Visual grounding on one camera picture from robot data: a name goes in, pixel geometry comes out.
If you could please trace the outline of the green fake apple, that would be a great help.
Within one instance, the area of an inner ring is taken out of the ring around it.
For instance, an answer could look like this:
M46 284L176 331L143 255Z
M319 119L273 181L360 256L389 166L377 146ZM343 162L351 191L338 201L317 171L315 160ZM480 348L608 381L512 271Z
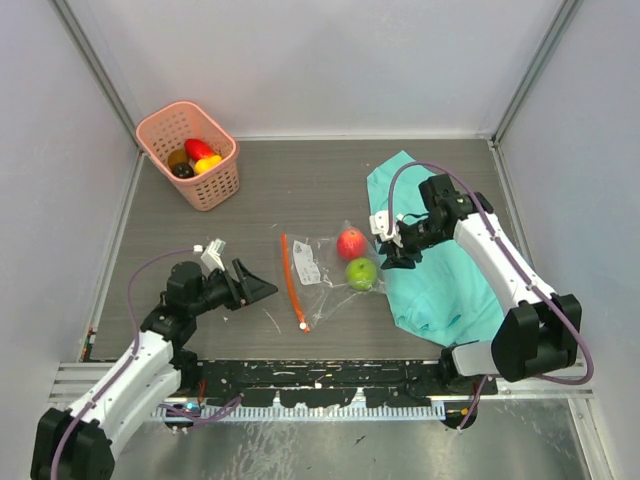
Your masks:
M377 267L369 258L359 257L348 263L345 277L350 287L358 291L368 291L377 281Z

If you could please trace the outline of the clear zip top bag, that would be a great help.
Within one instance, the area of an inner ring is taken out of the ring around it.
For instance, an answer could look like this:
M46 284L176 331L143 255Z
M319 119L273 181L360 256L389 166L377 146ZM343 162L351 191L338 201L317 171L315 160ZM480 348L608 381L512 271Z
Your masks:
M358 228L368 242L367 252L363 257L369 258L376 265L377 281L368 291L358 291L347 283L345 269L350 261L342 259L336 251L337 239L347 228L356 227L345 221L329 236L280 235L286 290L298 327L304 333L311 332L352 299L386 292L378 255L369 239Z

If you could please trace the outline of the yellow fake pear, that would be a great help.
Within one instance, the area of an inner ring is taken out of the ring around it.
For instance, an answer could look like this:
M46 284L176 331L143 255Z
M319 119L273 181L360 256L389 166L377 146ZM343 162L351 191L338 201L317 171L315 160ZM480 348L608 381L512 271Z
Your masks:
M194 173L196 175L204 174L207 171L216 167L221 161L222 161L222 157L220 155L203 157L196 161L194 165Z

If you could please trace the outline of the dark green fake avocado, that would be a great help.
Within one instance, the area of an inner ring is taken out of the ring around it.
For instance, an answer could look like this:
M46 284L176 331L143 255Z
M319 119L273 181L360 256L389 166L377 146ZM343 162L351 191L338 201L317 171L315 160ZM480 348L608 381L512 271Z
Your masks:
M172 167L171 173L179 179L190 179L195 176L194 169L188 162L176 163Z

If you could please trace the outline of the red yellow fake mango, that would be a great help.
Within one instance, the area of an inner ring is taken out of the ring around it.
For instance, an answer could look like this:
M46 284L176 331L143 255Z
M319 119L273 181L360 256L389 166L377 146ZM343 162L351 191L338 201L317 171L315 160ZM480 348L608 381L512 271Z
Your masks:
M214 150L203 140L189 138L184 142L184 149L188 157L196 162L203 157L215 155Z

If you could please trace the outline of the brown fake kiwi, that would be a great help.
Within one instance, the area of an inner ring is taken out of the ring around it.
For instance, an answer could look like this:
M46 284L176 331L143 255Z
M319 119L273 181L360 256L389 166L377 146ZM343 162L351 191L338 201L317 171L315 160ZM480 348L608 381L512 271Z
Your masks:
M173 169L177 164L188 164L190 159L184 148L176 149L172 151L167 158L167 166L169 169Z

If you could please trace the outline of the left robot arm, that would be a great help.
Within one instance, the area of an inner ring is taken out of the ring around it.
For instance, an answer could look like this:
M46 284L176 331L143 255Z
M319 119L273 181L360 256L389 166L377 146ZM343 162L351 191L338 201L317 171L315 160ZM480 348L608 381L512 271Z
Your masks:
M275 293L276 285L235 259L234 270L209 274L193 261L174 265L159 304L135 324L131 345L108 372L64 410L40 418L30 467L33 479L108 479L123 447L171 394L188 396L200 384L195 353L185 345L198 316L234 311Z

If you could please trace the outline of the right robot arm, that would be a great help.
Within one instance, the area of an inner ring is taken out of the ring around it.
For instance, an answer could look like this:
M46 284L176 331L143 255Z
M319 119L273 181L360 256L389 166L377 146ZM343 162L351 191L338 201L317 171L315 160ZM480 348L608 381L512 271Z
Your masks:
M419 185L427 209L412 224L389 209L369 217L383 255L382 267L413 269L423 251L453 241L474 261L500 304L504 319L494 337L444 349L438 379L459 394L475 376L514 383L545 378L571 367L586 351L578 341L582 307L572 294L560 295L526 263L504 236L491 205L462 181L434 175Z

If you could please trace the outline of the red yellow fake apple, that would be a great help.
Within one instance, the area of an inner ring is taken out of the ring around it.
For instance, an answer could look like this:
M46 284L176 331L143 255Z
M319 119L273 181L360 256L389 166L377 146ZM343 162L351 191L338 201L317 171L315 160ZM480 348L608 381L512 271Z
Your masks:
M338 237L336 251L345 261L363 257L367 252L368 242L357 228L347 228Z

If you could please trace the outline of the teal t-shirt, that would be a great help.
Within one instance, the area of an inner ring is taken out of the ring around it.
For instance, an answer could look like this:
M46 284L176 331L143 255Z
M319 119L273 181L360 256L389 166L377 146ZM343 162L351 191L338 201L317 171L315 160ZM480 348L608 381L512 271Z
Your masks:
M392 177L414 162L401 151L367 177L371 214L387 210ZM418 185L434 175L425 167L405 170L394 188L394 214L425 214ZM471 341L489 341L504 314L479 268L454 241L423 251L415 269L383 271L387 298L395 325L444 347Z

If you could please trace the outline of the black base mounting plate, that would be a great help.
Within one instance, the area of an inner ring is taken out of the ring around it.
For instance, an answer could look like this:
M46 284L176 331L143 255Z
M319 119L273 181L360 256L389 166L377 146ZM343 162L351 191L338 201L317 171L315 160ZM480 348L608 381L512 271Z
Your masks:
M427 360L214 360L198 361L173 394L222 406L236 397L245 407L345 407L358 394L365 406L429 406L435 397L468 398L481 378L446 381Z

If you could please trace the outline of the pink plastic basket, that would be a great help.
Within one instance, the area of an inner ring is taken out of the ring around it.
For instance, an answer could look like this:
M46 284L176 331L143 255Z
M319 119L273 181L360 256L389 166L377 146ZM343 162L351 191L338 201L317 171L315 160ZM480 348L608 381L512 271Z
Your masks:
M239 189L237 142L197 104L174 102L143 119L138 143L153 164L198 211Z

